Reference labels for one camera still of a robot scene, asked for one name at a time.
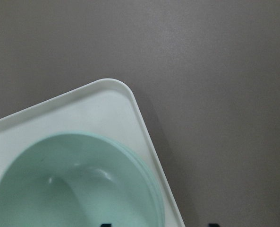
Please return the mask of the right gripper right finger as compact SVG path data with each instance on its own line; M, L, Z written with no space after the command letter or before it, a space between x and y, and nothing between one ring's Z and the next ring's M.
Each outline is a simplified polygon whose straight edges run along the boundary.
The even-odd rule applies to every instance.
M218 227L218 224L217 223L209 223L208 227Z

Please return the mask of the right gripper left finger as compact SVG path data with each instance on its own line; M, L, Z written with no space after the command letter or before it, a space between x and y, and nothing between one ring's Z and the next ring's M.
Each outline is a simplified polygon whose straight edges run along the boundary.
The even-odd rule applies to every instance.
M101 227L112 227L112 223L103 223Z

